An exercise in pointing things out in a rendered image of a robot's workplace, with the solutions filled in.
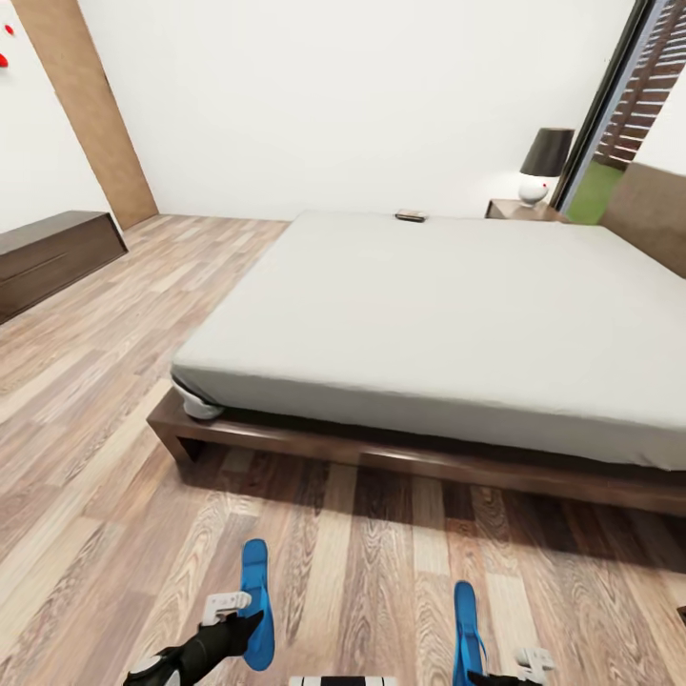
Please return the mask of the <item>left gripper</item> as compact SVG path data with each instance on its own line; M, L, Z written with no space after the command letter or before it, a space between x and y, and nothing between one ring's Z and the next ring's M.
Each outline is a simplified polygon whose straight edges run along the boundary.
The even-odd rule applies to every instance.
M198 640L204 648L202 678L217 667L225 657L243 656L248 651L248 640L263 619L264 611L248 618L237 616L237 611L233 611L227 612L225 622L218 622L215 626L202 627L201 622L197 627L197 634L191 640Z

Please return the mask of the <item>sandal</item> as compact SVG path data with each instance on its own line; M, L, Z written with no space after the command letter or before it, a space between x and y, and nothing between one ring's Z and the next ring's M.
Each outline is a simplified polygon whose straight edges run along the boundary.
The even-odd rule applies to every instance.
M248 640L248 651L243 655L252 669L262 672L271 665L275 648L272 607L268 591L268 547L263 539L252 539L244 546L240 592L251 595L252 603L249 608L238 610L237 616L248 618L264 611L264 619Z
M453 686L474 686L468 670L483 676L481 645L487 665L486 649L477 630L476 603L473 586L460 580L454 586L455 655Z

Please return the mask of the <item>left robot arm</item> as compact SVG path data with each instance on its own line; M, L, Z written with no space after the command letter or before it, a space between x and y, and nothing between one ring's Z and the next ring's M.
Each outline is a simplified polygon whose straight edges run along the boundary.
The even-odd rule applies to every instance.
M194 686L225 657L243 656L264 619L264 611L248 618L237 616L251 603L246 592L209 595L197 634L183 646L165 648L137 663L124 686Z

